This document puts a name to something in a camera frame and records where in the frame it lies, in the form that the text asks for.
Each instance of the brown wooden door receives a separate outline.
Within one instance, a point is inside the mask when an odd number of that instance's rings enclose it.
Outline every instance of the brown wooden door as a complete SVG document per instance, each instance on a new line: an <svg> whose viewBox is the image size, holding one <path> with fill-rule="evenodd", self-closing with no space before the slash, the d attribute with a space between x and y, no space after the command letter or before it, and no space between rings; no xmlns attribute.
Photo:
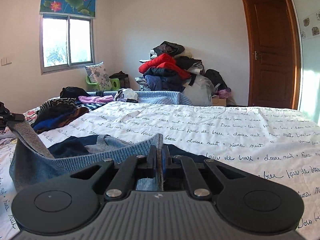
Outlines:
<svg viewBox="0 0 320 240"><path fill-rule="evenodd" d="M249 106L292 108L295 67L285 0L243 0L249 50Z"/></svg>

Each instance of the metal screw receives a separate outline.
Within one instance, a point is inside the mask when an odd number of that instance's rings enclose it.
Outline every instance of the metal screw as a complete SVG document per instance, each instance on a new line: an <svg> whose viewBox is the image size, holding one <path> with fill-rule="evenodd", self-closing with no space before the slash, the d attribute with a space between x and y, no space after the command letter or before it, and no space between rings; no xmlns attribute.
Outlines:
<svg viewBox="0 0 320 240"><path fill-rule="evenodd" d="M155 194L155 197L156 197L157 199L159 199L159 198L162 198L162 197L163 197L163 195L162 195L162 194L160 194L160 193L158 193L158 194Z"/></svg>
<svg viewBox="0 0 320 240"><path fill-rule="evenodd" d="M122 195L122 192L121 192L121 190L119 190L119 189L109 189L107 192L106 192L106 195L108 196L108 197L119 197L119 196L121 196Z"/></svg>
<svg viewBox="0 0 320 240"><path fill-rule="evenodd" d="M198 188L193 192L193 194L198 197L206 197L210 195L210 191L205 188Z"/></svg>

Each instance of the window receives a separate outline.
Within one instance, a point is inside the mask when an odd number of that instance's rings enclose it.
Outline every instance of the window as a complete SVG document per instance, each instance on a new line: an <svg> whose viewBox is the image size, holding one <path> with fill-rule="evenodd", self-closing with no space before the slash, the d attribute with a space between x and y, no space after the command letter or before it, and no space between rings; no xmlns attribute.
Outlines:
<svg viewBox="0 0 320 240"><path fill-rule="evenodd" d="M42 73L93 64L92 20L43 15L40 55Z"/></svg>

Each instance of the chair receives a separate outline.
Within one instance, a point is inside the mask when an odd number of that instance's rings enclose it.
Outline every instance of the chair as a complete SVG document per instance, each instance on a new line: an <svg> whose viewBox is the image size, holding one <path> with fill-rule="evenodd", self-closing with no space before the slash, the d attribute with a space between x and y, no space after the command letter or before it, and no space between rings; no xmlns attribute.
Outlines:
<svg viewBox="0 0 320 240"><path fill-rule="evenodd" d="M93 86L93 89L96 91L100 91L100 86L99 83L91 83L89 76L85 78L85 81L87 82L88 85ZM111 84L112 84L112 89L110 91L118 91L120 87L120 81L118 78L110 78Z"/></svg>

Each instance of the pink flower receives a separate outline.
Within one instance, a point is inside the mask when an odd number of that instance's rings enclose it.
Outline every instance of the pink flower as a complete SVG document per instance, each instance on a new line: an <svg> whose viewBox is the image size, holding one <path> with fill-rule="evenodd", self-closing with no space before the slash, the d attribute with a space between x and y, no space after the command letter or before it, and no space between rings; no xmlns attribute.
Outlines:
<svg viewBox="0 0 320 240"><path fill-rule="evenodd" d="M50 8L52 11L54 12L57 12L57 11L60 11L61 10L61 3L60 2L56 2L56 1L53 1L50 5Z"/></svg>

